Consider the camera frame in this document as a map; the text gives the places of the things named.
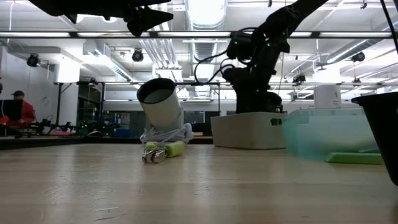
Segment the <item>wooden tabletop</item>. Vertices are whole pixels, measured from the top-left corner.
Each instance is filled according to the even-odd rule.
[[[0,151],[1,223],[398,223],[384,166],[211,145],[156,165],[141,153],[129,144]]]

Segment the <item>black bin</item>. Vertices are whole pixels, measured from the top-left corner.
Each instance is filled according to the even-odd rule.
[[[352,99],[365,110],[392,182],[398,186],[398,92]]]

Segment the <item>person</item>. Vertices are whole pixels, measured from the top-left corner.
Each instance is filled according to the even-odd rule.
[[[25,98],[25,93],[23,91],[17,90],[13,94],[14,100],[23,100]],[[33,106],[26,102],[22,102],[22,114],[21,119],[18,121],[8,121],[7,126],[17,129],[25,129],[30,123],[35,121],[35,114]]]

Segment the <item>computer monitor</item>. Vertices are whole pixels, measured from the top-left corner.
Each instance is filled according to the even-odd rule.
[[[17,121],[22,116],[24,100],[0,100],[0,118],[7,116],[11,121]]]

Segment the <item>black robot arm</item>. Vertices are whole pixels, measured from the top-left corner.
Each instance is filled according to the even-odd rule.
[[[246,68],[229,68],[223,78],[230,82],[237,95],[237,113],[282,112],[282,99],[268,92],[271,76],[281,52],[289,53],[287,39],[300,23],[321,7],[327,0],[298,0],[272,13],[254,30],[252,35],[245,30],[233,34],[227,48],[230,59],[238,59]]]

